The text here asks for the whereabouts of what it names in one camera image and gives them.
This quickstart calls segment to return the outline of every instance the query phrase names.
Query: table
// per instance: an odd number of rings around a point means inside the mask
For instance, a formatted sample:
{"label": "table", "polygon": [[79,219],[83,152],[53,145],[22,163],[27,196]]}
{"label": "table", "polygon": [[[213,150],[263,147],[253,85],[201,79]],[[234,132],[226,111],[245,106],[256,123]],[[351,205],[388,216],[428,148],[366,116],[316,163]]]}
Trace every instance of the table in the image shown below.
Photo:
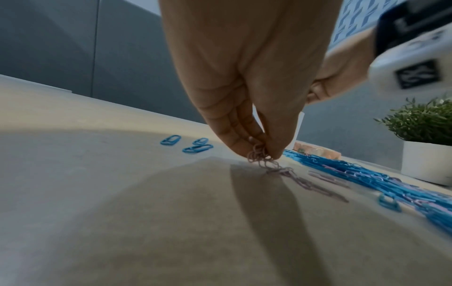
{"label": "table", "polygon": [[[173,134],[178,144],[159,144]],[[201,137],[215,147],[181,152]],[[1,80],[0,150],[0,285],[452,279],[452,238],[422,216],[384,209],[361,186],[310,178],[346,204],[266,175],[204,124]]]}

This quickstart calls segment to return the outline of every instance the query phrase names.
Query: patterned wall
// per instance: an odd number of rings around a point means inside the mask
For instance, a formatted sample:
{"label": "patterned wall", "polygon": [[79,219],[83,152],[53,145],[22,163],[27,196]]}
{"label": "patterned wall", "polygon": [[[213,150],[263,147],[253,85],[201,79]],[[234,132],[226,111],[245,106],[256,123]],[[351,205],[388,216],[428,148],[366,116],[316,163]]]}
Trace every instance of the patterned wall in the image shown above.
{"label": "patterned wall", "polygon": [[343,0],[330,48],[375,24],[381,14],[404,0]]}

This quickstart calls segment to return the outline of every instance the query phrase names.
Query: human hand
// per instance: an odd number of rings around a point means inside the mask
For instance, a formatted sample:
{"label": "human hand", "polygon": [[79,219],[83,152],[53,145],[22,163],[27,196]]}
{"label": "human hand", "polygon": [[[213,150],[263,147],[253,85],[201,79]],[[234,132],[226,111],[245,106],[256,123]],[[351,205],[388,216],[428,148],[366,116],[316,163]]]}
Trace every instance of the human hand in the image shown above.
{"label": "human hand", "polygon": [[328,100],[367,80],[375,59],[375,29],[362,31],[328,51],[311,84],[306,104]]}
{"label": "human hand", "polygon": [[[341,0],[161,0],[176,71],[206,123],[235,153],[291,142]],[[264,126],[252,115],[255,105]]]}

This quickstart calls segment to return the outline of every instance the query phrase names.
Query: green plant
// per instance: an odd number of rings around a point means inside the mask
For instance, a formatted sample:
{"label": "green plant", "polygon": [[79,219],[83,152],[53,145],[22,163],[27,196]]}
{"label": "green plant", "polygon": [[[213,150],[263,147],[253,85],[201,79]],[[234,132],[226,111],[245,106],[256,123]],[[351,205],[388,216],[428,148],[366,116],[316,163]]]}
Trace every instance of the green plant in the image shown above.
{"label": "green plant", "polygon": [[416,104],[413,98],[383,119],[375,119],[405,140],[452,146],[452,100],[433,99]]}

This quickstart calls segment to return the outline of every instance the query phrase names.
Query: plant pot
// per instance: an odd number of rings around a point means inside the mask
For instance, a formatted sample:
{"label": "plant pot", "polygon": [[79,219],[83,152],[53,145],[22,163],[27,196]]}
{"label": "plant pot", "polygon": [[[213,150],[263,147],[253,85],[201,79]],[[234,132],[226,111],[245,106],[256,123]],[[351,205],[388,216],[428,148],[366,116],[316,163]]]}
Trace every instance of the plant pot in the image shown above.
{"label": "plant pot", "polygon": [[405,141],[402,174],[452,186],[452,146]]}

